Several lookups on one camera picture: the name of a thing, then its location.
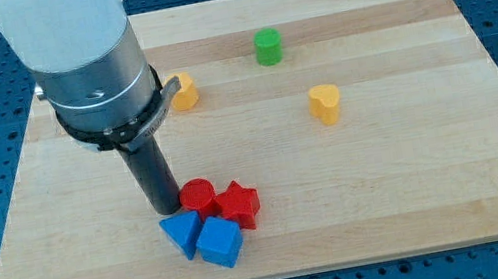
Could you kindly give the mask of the yellow block behind arm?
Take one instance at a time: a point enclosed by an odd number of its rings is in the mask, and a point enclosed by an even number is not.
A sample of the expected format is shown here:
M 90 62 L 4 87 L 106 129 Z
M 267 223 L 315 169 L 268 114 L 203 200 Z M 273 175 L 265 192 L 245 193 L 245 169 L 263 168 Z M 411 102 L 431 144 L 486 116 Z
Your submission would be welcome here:
M 192 109 L 200 99 L 194 80 L 187 72 L 171 74 L 167 80 L 171 80 L 173 77 L 179 79 L 180 89 L 171 100 L 171 107 L 177 112 Z

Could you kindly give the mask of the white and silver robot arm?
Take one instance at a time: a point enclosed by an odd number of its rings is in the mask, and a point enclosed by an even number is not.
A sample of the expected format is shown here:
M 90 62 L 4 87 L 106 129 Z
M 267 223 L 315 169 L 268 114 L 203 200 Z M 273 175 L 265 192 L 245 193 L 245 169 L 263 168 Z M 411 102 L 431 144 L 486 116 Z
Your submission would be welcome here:
M 124 0 L 0 0 L 0 32 L 65 131 L 103 150 L 150 141 L 180 89 L 149 65 Z

